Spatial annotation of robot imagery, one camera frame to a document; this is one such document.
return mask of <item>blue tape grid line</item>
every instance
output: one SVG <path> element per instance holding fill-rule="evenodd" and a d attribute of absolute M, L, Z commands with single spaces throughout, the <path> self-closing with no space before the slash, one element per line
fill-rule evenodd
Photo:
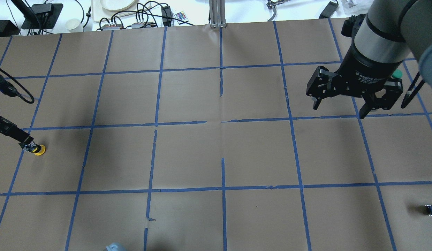
<path fill-rule="evenodd" d="M 151 171 L 149 173 L 149 187 L 147 190 L 147 201 L 146 201 L 146 218 L 151 221 L 150 211 L 151 211 L 151 195 L 152 195 L 152 180 L 154 178 L 154 163 L 156 158 L 156 144 L 157 144 L 157 129 L 154 130 L 154 140 L 152 143 L 152 155 L 151 155 Z M 143 250 L 146 251 L 147 248 L 147 233 L 149 229 L 144 229 L 143 237 Z"/>
<path fill-rule="evenodd" d="M 95 119 L 97 116 L 98 104 L 99 104 L 100 95 L 101 95 L 101 88 L 103 87 L 103 81 L 104 81 L 104 75 L 105 75 L 104 73 L 106 72 L 107 62 L 109 60 L 109 53 L 111 51 L 111 45 L 112 45 L 112 38 L 113 37 L 114 37 L 114 31 L 112 30 L 111 31 L 111 37 L 109 39 L 109 45 L 107 47 L 106 60 L 104 61 L 103 72 L 101 74 L 100 84 L 98 87 L 98 93 L 97 93 L 97 98 L 96 98 L 96 102 L 95 102 L 95 109 L 93 110 L 92 123 L 90 126 L 90 134 L 89 134 L 89 139 L 87 141 L 87 146 L 85 148 L 84 161 L 83 161 L 82 168 L 81 168 L 81 175 L 80 175 L 79 181 L 78 181 L 78 188 L 77 188 L 77 192 L 76 192 L 76 196 L 75 196 L 75 202 L 74 202 L 74 207 L 72 210 L 72 216 L 70 218 L 69 232 L 67 233 L 65 251 L 68 251 L 68 249 L 69 249 L 70 237 L 72 235 L 72 229 L 73 229 L 73 225 L 74 225 L 75 214 L 76 214 L 76 209 L 77 209 L 77 205 L 78 205 L 78 199 L 79 199 L 80 191 L 81 191 L 82 179 L 84 177 L 85 164 L 87 163 L 87 156 L 89 154 L 90 143 L 92 141 L 93 129 L 95 126 Z"/>
<path fill-rule="evenodd" d="M 407 66 L 407 64 L 405 62 L 403 62 L 403 67 L 405 68 L 405 71 L 408 74 L 408 78 L 410 78 L 410 81 L 412 82 L 412 76 L 411 76 L 410 71 L 408 70 L 408 66 Z M 431 121 L 431 118 L 430 118 L 430 114 L 426 110 L 426 106 L 423 103 L 422 98 L 420 97 L 420 93 L 417 94 L 417 97 L 419 98 L 420 105 L 422 106 L 423 112 L 424 112 L 424 114 L 426 116 L 426 119 L 428 119 L 428 123 L 430 124 L 431 130 L 432 130 L 432 121 Z"/>
<path fill-rule="evenodd" d="M 280 59 L 280 63 L 281 63 L 282 81 L 283 81 L 283 84 L 284 84 L 284 93 L 286 95 L 287 112 L 289 113 L 289 118 L 290 118 L 289 119 L 289 121 L 290 121 L 290 131 L 291 131 L 291 134 L 292 134 L 292 142 L 293 142 L 293 147 L 294 147 L 295 162 L 296 162 L 296 166 L 297 166 L 298 184 L 299 184 L 300 196 L 301 196 L 301 206 L 302 206 L 302 214 L 303 214 L 303 220 L 304 220 L 305 236 L 306 236 L 306 240 L 307 240 L 308 250 L 312 251 L 312 245 L 311 245 L 311 242 L 310 242 L 309 224 L 308 224 L 308 221 L 307 221 L 307 212 L 306 212 L 306 209 L 305 209 L 304 185 L 303 185 L 302 177 L 301 177 L 301 170 L 300 170 L 299 158 L 298 158 L 297 142 L 296 142 L 296 139 L 295 139 L 294 122 L 293 122 L 293 117 L 292 117 L 292 111 L 291 111 L 290 105 L 289 105 L 289 94 L 287 92 L 286 73 L 284 71 L 284 61 L 283 61 L 283 58 L 282 58 L 281 43 L 279 41 L 279 35 L 278 35 L 278 29 L 276 27 L 276 21 L 273 21 L 273 27 L 275 29 L 276 42 L 278 44 L 279 59 Z"/>
<path fill-rule="evenodd" d="M 303 188 L 348 188 L 348 187 L 373 187 L 373 186 L 410 186 L 410 185 L 432 185 L 432 181 L 399 181 L 379 183 L 345 183 L 345 184 L 305 184 Z M 162 193 L 162 192 L 202 192 L 222 190 L 265 190 L 265 189 L 300 189 L 300 185 L 264 185 L 264 186 L 230 186 L 230 187 L 201 187 L 182 189 L 129 189 L 129 190 L 97 190 L 81 191 L 80 194 L 124 194 L 124 193 Z M 35 195 L 75 195 L 77 191 L 55 191 L 55 192 L 11 192 L 10 196 L 35 196 Z M 0 192 L 0 196 L 7 196 L 7 192 Z"/>
<path fill-rule="evenodd" d="M 341 60 L 343 60 L 343 56 L 341 55 L 340 47 L 338 45 L 337 37 L 335 35 L 335 31 L 334 31 L 334 28 L 332 26 L 332 22 L 331 22 L 330 19 L 328 19 L 328 21 L 329 21 L 329 26 L 331 27 L 332 35 L 334 37 L 335 46 L 337 47 L 338 56 L 340 57 Z M 366 134 L 364 132 L 363 124 L 361 122 L 360 115 L 359 115 L 359 110 L 357 108 L 357 103 L 356 103 L 356 100 L 355 100 L 354 97 L 351 97 L 351 100 L 352 100 L 352 102 L 354 104 L 354 109 L 356 111 L 356 117 L 357 117 L 358 124 L 359 124 L 359 127 L 360 127 L 360 131 L 361 131 L 361 135 L 362 135 L 362 138 L 363 138 L 364 146 L 366 148 L 367 158 L 369 160 L 369 165 L 371 166 L 372 175 L 374 176 L 374 183 L 375 183 L 375 187 L 377 188 L 377 194 L 378 194 L 378 197 L 379 197 L 380 206 L 382 208 L 383 217 L 385 218 L 386 229 L 388 230 L 388 235 L 389 235 L 389 239 L 391 241 L 391 246 L 393 247 L 393 251 L 397 251 L 396 243 L 395 243 L 394 238 L 393 238 L 393 232 L 391 230 L 391 226 L 390 226 L 389 220 L 388 220 L 388 215 L 386 213 L 385 202 L 383 201 L 383 197 L 382 197 L 382 193 L 381 193 L 381 190 L 380 190 L 380 186 L 378 185 L 379 181 L 378 181 L 378 178 L 377 178 L 377 174 L 375 173 L 374 162 L 372 161 L 371 151 L 369 150 L 369 145 L 367 143 Z"/>
<path fill-rule="evenodd" d="M 222 28 L 219 28 L 219 53 L 220 53 L 220 97 L 223 94 L 223 57 L 222 57 Z"/>
<path fill-rule="evenodd" d="M 227 200 L 225 187 L 225 158 L 222 158 L 222 232 L 223 232 L 223 251 L 227 251 Z"/>
<path fill-rule="evenodd" d="M 38 109 L 39 109 L 39 104 L 40 104 L 41 99 L 42 99 L 42 94 L 43 94 L 44 89 L 45 89 L 45 86 L 46 86 L 46 84 L 47 84 L 48 76 L 50 76 L 50 72 L 52 71 L 53 63 L 55 62 L 55 58 L 56 58 L 56 54 L 58 53 L 59 45 L 61 44 L 61 38 L 62 38 L 62 34 L 59 35 L 58 44 L 56 45 L 55 53 L 53 54 L 52 61 L 51 61 L 51 63 L 50 63 L 50 67 L 48 68 L 47 78 L 45 78 L 44 86 L 42 87 L 41 94 L 40 94 L 40 96 L 39 96 L 39 100 L 38 100 L 38 104 L 36 105 L 35 113 L 33 114 L 33 118 L 32 118 L 32 120 L 31 120 L 31 125 L 30 125 L 30 128 L 29 128 L 29 130 L 28 130 L 28 133 L 31 132 L 31 128 L 33 127 L 33 123 L 35 122 L 36 113 L 38 112 Z M 5 58 L 5 54 L 6 54 L 6 52 L 8 51 L 8 47 L 10 46 L 10 42 L 11 42 L 11 40 L 12 40 L 12 38 L 10 38 L 10 40 L 9 40 L 9 42 L 8 42 L 7 48 L 5 49 L 5 52 L 4 52 L 3 56 L 2 56 L 2 59 Z M 4 214 L 5 214 L 5 210 L 7 209 L 7 204 L 8 204 L 8 200 L 10 199 L 10 194 L 11 194 L 11 192 L 12 192 L 12 189 L 13 189 L 14 183 L 15 183 L 15 181 L 16 181 L 16 177 L 17 177 L 17 174 L 18 174 L 18 171 L 19 171 L 19 167 L 20 167 L 20 164 L 21 164 L 21 162 L 22 162 L 23 153 L 24 153 L 24 151 L 22 150 L 22 151 L 21 151 L 21 154 L 20 154 L 20 156 L 19 156 L 18 163 L 17 163 L 17 165 L 16 165 L 15 172 L 14 172 L 14 174 L 13 174 L 12 181 L 11 181 L 11 183 L 10 183 L 10 187 L 9 187 L 9 189 L 8 189 L 8 192 L 7 192 L 7 197 L 5 198 L 5 202 L 4 202 L 4 204 L 3 204 L 2 211 L 1 211 L 1 213 L 0 213 L 0 225 L 1 225 L 1 223 L 2 223 L 2 219 L 3 219 L 3 216 L 4 216 Z"/>
<path fill-rule="evenodd" d="M 156 121 L 155 126 L 158 126 L 159 123 L 159 106 L 160 106 L 160 91 L 161 91 L 161 79 L 163 76 L 163 60 L 165 58 L 165 43 L 166 43 L 166 31 L 167 28 L 165 27 L 165 30 L 163 32 L 163 44 L 161 47 L 161 59 L 160 59 L 160 70 L 159 70 L 159 85 L 157 89 L 157 103 L 156 103 Z"/>
<path fill-rule="evenodd" d="M 8 40 L 7 47 L 5 47 L 5 51 L 3 52 L 2 57 L 0 58 L 0 67 L 2 65 L 3 59 L 5 59 L 5 54 L 7 54 L 7 51 L 8 51 L 8 48 L 10 47 L 10 44 L 12 43 L 12 39 L 13 39 L 13 37 L 11 36 L 10 39 Z"/>

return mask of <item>blue tape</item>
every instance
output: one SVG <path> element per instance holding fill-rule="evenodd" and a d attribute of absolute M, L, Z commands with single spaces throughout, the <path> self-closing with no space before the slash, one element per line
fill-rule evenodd
<path fill-rule="evenodd" d="M 156 144 L 157 144 L 157 129 L 154 130 L 154 140 L 152 143 L 151 170 L 149 173 L 149 191 L 152 190 L 152 180 L 154 179 L 154 163 L 155 163 L 155 158 L 156 158 Z M 149 192 L 147 194 L 146 218 L 149 218 L 150 210 L 151 210 L 151 192 Z"/>
<path fill-rule="evenodd" d="M 329 22 L 329 26 L 331 27 L 331 32 L 334 38 L 335 47 L 337 47 L 338 56 L 340 57 L 340 61 L 343 61 L 343 57 L 341 56 L 340 46 L 338 45 L 337 36 L 335 35 L 334 27 L 332 26 L 331 19 L 328 18 L 327 21 Z"/>
<path fill-rule="evenodd" d="M 304 119 L 346 119 L 355 118 L 355 115 L 340 115 L 340 116 L 300 116 L 294 117 L 293 120 L 304 120 Z"/>
<path fill-rule="evenodd" d="M 225 158 L 222 158 L 222 231 L 223 250 L 227 251 L 227 199 L 225 195 Z"/>
<path fill-rule="evenodd" d="M 157 103 L 156 103 L 156 121 L 155 121 L 155 126 L 157 126 L 158 122 L 159 122 L 160 91 L 161 91 L 161 78 L 163 76 L 163 60 L 165 59 L 166 31 L 167 31 L 167 28 L 165 27 L 165 31 L 163 32 L 163 43 L 162 43 L 162 46 L 161 46 L 161 58 L 160 58 L 159 84 L 158 84 L 158 88 L 157 88 Z"/>
<path fill-rule="evenodd" d="M 147 248 L 147 228 L 144 229 L 143 235 L 143 251 L 146 251 Z"/>
<path fill-rule="evenodd" d="M 300 170 L 300 164 L 299 164 L 299 158 L 298 158 L 298 149 L 297 149 L 297 143 L 296 143 L 296 139 L 295 139 L 294 122 L 293 122 L 293 117 L 292 117 L 292 111 L 290 109 L 290 104 L 289 104 L 289 94 L 287 93 L 286 73 L 284 71 L 284 63 L 283 63 L 282 51 L 281 51 L 281 43 L 279 42 L 279 35 L 278 35 L 278 29 L 276 27 L 276 21 L 273 21 L 273 27 L 275 29 L 276 42 L 278 44 L 278 51 L 279 51 L 279 59 L 281 62 L 281 73 L 282 73 L 282 81 L 284 84 L 284 93 L 286 95 L 287 112 L 289 113 L 289 118 L 290 118 L 290 120 L 289 120 L 290 121 L 290 131 L 292 134 L 292 142 L 293 142 L 293 147 L 294 147 L 295 162 L 296 162 L 296 166 L 297 166 L 298 184 L 299 184 L 299 188 L 300 188 L 301 206 L 302 206 L 302 214 L 303 214 L 303 220 L 304 220 L 305 236 L 306 236 L 306 240 L 307 240 L 308 250 L 312 251 L 312 245 L 311 245 L 310 233 L 309 233 L 309 224 L 307 221 L 307 212 L 305 209 L 305 199 L 304 199 L 304 191 L 303 191 L 304 187 L 303 187 L 303 182 L 302 182 L 302 178 L 301 178 L 301 170 Z"/>
<path fill-rule="evenodd" d="M 223 94 L 223 57 L 222 57 L 222 28 L 219 28 L 219 52 L 220 52 L 220 97 Z"/>
<path fill-rule="evenodd" d="M 235 122 L 258 122 L 258 121 L 283 121 L 290 120 L 288 117 L 275 117 L 269 119 L 232 119 L 230 121 L 222 121 L 221 123 L 235 123 Z"/>
<path fill-rule="evenodd" d="M 42 86 L 41 94 L 39 95 L 38 103 L 36 104 L 35 113 L 33 114 L 33 118 L 31 119 L 30 128 L 33 127 L 33 124 L 35 123 L 36 114 L 38 113 L 39 106 L 41 105 L 42 101 L 42 95 L 44 94 L 45 87 L 47 86 L 48 76 L 50 76 L 50 73 L 52 72 L 53 63 L 55 62 L 56 55 L 58 54 L 59 45 L 61 44 L 62 34 L 59 35 L 58 44 L 56 45 L 55 53 L 53 54 L 52 61 L 50 63 L 50 67 L 48 68 L 48 73 L 44 81 L 44 85 Z"/>
<path fill-rule="evenodd" d="M 408 70 L 407 64 L 405 62 L 403 62 L 403 67 L 405 68 L 405 70 L 408 74 L 408 77 L 410 78 L 410 81 L 412 82 L 412 76 L 411 76 L 410 71 Z M 423 100 L 422 100 L 422 97 L 420 96 L 420 93 L 417 94 L 417 97 L 419 99 L 420 105 L 422 106 L 423 112 L 424 112 L 426 119 L 428 120 L 428 123 L 430 124 L 431 130 L 432 130 L 432 120 L 430 118 L 428 111 L 426 110 L 426 106 L 423 103 Z"/>
<path fill-rule="evenodd" d="M 383 201 L 383 197 L 382 197 L 382 194 L 380 191 L 379 181 L 377 179 L 377 174 L 375 173 L 374 162 L 372 161 L 371 151 L 369 150 L 369 145 L 367 143 L 366 134 L 364 133 L 364 128 L 363 128 L 363 124 L 362 124 L 361 119 L 360 119 L 359 111 L 357 108 L 357 103 L 355 101 L 355 98 L 351 97 L 351 99 L 352 99 L 353 104 L 354 104 L 354 109 L 356 110 L 356 116 L 357 116 L 358 124 L 360 126 L 360 131 L 361 131 L 361 135 L 363 138 L 364 146 L 366 148 L 367 158 L 369 160 L 369 165 L 371 166 L 372 175 L 374 176 L 374 182 L 375 182 L 375 185 L 377 188 L 377 194 L 379 196 L 380 206 L 382 207 L 383 217 L 385 218 L 386 229 L 388 230 L 389 239 L 391 241 L 391 246 L 393 247 L 393 251 L 396 251 L 397 250 L 396 243 L 394 241 L 393 232 L 392 232 L 391 226 L 389 224 L 389 219 L 388 219 L 388 215 L 386 213 L 386 208 L 385 208 L 385 202 Z"/>
<path fill-rule="evenodd" d="M 5 47 L 5 51 L 3 52 L 2 57 L 0 59 L 0 67 L 2 66 L 3 59 L 5 59 L 5 54 L 7 54 L 7 51 L 8 51 L 8 48 L 10 47 L 10 44 L 12 43 L 12 39 L 13 39 L 13 37 L 11 36 L 10 39 L 8 40 L 7 47 Z"/>
<path fill-rule="evenodd" d="M 85 168 L 85 164 L 87 163 L 87 157 L 89 155 L 90 143 L 92 141 L 93 128 L 94 128 L 94 125 L 95 125 L 95 119 L 96 119 L 96 116 L 97 116 L 98 104 L 99 104 L 99 99 L 100 99 L 100 95 L 101 95 L 101 88 L 103 86 L 103 81 L 104 81 L 104 73 L 106 72 L 107 62 L 109 60 L 109 53 L 111 52 L 111 45 L 112 45 L 112 39 L 113 39 L 113 37 L 114 37 L 114 31 L 112 30 L 111 31 L 111 37 L 109 39 L 109 45 L 107 47 L 106 60 L 104 61 L 103 72 L 101 74 L 100 85 L 98 87 L 97 99 L 96 99 L 96 102 L 95 102 L 95 109 L 93 110 L 92 124 L 90 126 L 90 134 L 89 134 L 89 138 L 87 140 L 87 146 L 85 148 L 84 160 L 83 160 L 83 163 L 82 163 L 81 174 L 80 174 L 79 181 L 78 181 L 78 187 L 77 187 L 77 192 L 76 192 L 76 196 L 75 196 L 74 208 L 72 210 L 72 216 L 70 218 L 69 231 L 67 233 L 67 240 L 66 240 L 65 251 L 69 250 L 70 237 L 72 235 L 72 229 L 73 229 L 73 225 L 74 225 L 74 221 L 75 221 L 76 209 L 77 209 L 77 206 L 78 206 L 78 199 L 79 199 L 80 191 L 81 191 L 82 179 L 84 177 L 84 168 Z"/>
<path fill-rule="evenodd" d="M 334 63 L 341 63 L 341 61 L 285 63 L 284 66 L 291 66 L 291 65 L 313 65 L 313 64 L 334 64 Z"/>

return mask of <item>robotic arm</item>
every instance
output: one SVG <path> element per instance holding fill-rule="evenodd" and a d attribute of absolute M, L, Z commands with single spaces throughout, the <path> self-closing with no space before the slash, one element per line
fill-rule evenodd
<path fill-rule="evenodd" d="M 30 95 L 31 100 L 26 100 L 10 82 L 6 81 L 3 76 L 0 75 L 0 91 L 3 94 L 10 97 L 18 96 L 29 104 L 34 103 L 35 100 L 33 96 L 21 84 L 19 84 L 16 79 L 11 77 L 8 73 L 4 71 L 2 72 L 8 77 L 10 77 L 13 81 L 15 81 L 20 87 L 22 87 L 22 89 Z M 23 131 L 22 129 L 17 127 L 16 124 L 9 121 L 8 119 L 5 119 L 2 116 L 0 116 L 0 133 L 17 140 L 21 148 L 27 152 L 34 153 L 37 156 L 42 155 L 45 152 L 45 146 L 35 144 L 33 142 L 33 138 L 27 132 Z"/>
<path fill-rule="evenodd" d="M 342 34 L 352 43 L 340 68 L 331 73 L 319 66 L 307 84 L 313 109 L 337 95 L 362 97 L 361 119 L 372 110 L 391 109 L 403 92 L 401 79 L 391 76 L 410 51 L 432 88 L 432 0 L 375 0 L 367 15 L 345 21 Z"/>

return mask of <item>black cable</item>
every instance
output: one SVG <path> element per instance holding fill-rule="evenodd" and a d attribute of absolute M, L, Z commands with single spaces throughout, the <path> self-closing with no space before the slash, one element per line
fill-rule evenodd
<path fill-rule="evenodd" d="M 115 15 L 117 15 L 117 14 L 119 14 L 119 13 L 124 13 L 124 12 L 138 13 L 138 12 L 135 11 L 135 10 L 122 10 L 122 11 L 116 12 L 113 16 L 115 16 Z M 174 17 L 169 17 L 169 16 L 159 16 L 159 15 L 154 15 L 154 14 L 149 14 L 149 13 L 145 13 L 145 14 L 146 14 L 146 15 L 150 15 L 150 16 L 158 16 L 158 17 L 163 17 L 163 18 L 166 18 L 166 19 L 177 20 L 177 21 L 180 21 L 180 22 L 182 22 L 182 23 L 184 23 L 184 24 L 189 24 L 189 25 L 194 26 L 194 24 L 191 24 L 191 23 L 189 23 L 189 22 L 182 21 L 181 19 L 177 19 L 177 18 L 174 18 Z"/>
<path fill-rule="evenodd" d="M 10 8 L 10 5 L 8 5 L 8 0 L 5 0 L 5 2 L 7 3 L 8 9 L 10 10 L 10 14 L 12 15 L 12 18 L 13 18 L 13 21 L 15 22 L 15 24 L 16 24 L 16 27 L 19 29 L 18 23 L 16 22 L 16 19 L 15 19 L 15 17 L 13 16 L 13 12 L 12 12 L 12 10 L 11 10 L 11 8 Z"/>
<path fill-rule="evenodd" d="M 86 16 L 87 16 L 87 20 L 85 21 L 85 24 L 83 25 L 83 28 L 89 23 L 89 19 L 92 16 L 90 14 L 90 12 L 92 11 L 92 6 L 89 7 L 89 11 L 87 12 Z"/>
<path fill-rule="evenodd" d="M 28 94 L 28 96 L 30 97 L 30 101 L 28 101 L 28 100 L 26 100 L 23 96 L 22 96 L 22 94 L 20 94 L 20 93 L 18 93 L 18 97 L 20 97 L 22 100 L 24 100 L 26 103 L 29 103 L 29 104 L 32 104 L 32 103 L 34 103 L 35 102 L 35 98 L 33 97 L 33 95 L 31 95 L 31 93 L 27 90 L 27 89 L 25 89 L 25 87 L 23 87 L 17 80 L 16 80 L 16 78 L 13 78 L 10 74 L 8 74 L 5 70 L 2 70 L 1 68 L 0 68 L 0 71 L 2 72 L 2 73 L 4 73 L 7 77 L 9 77 L 12 81 L 14 81 L 18 86 L 20 86 L 27 94 Z"/>
<path fill-rule="evenodd" d="M 114 23 L 115 23 L 115 25 L 117 25 L 117 18 L 120 20 L 121 28 L 124 29 L 123 21 L 121 20 L 121 18 L 119 16 L 115 16 L 114 17 Z"/>
<path fill-rule="evenodd" d="M 82 23 L 83 23 L 83 21 L 84 21 L 84 16 L 85 16 L 85 13 L 84 13 L 84 8 L 82 7 L 81 3 L 80 3 L 80 2 L 78 2 L 78 0 L 75 0 L 75 2 L 77 2 L 77 3 L 79 4 L 79 6 L 81 6 L 81 9 L 82 9 L 82 19 L 81 19 L 81 24 L 82 24 Z"/>
<path fill-rule="evenodd" d="M 40 33 L 41 33 L 41 30 L 42 30 L 41 22 L 39 21 L 38 16 L 36 16 L 36 14 L 34 13 L 33 9 L 32 9 L 31 6 L 28 4 L 28 2 L 27 2 L 26 0 L 24 0 L 24 2 L 28 5 L 28 8 L 30 8 L 31 13 L 33 13 L 33 15 L 35 16 L 36 20 L 38 21 L 38 24 L 39 24 L 39 32 L 38 32 L 38 34 L 40 34 Z"/>
<path fill-rule="evenodd" d="M 103 30 L 103 29 L 101 28 L 101 22 L 103 21 L 103 19 L 105 19 L 105 20 L 107 21 L 107 23 L 109 24 L 109 26 L 111 25 L 111 22 L 109 22 L 109 19 L 103 17 L 102 19 L 100 19 L 100 22 L 99 22 L 99 24 L 100 24 L 100 29 L 101 29 L 101 30 Z"/>
<path fill-rule="evenodd" d="M 149 11 L 149 13 L 151 13 L 151 15 L 152 15 L 152 12 L 151 12 L 151 9 L 153 8 L 153 7 L 151 7 L 151 8 L 147 8 L 146 7 L 146 4 L 142 4 L 142 3 L 137 3 L 137 11 L 139 11 L 139 8 L 138 8 L 138 5 L 141 5 L 141 6 L 143 6 L 143 9 L 142 9 L 142 13 L 141 13 L 141 16 L 143 17 L 143 13 L 146 13 L 146 16 L 147 16 L 147 20 L 146 20 L 146 22 L 144 22 L 144 25 L 146 25 L 147 24 L 147 21 L 148 21 L 148 19 L 149 19 L 149 15 L 148 15 L 148 13 L 147 13 L 147 11 Z M 158 24 L 157 24 L 157 21 L 156 21 L 156 19 L 154 18 L 154 23 L 155 23 L 155 25 L 158 27 Z"/>

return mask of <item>white mug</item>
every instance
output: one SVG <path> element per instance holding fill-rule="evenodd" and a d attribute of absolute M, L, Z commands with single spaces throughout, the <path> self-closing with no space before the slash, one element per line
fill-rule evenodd
<path fill-rule="evenodd" d="M 69 32 L 83 32 L 84 28 L 81 25 L 81 21 L 79 19 L 70 19 L 66 22 L 66 29 L 69 30 Z"/>

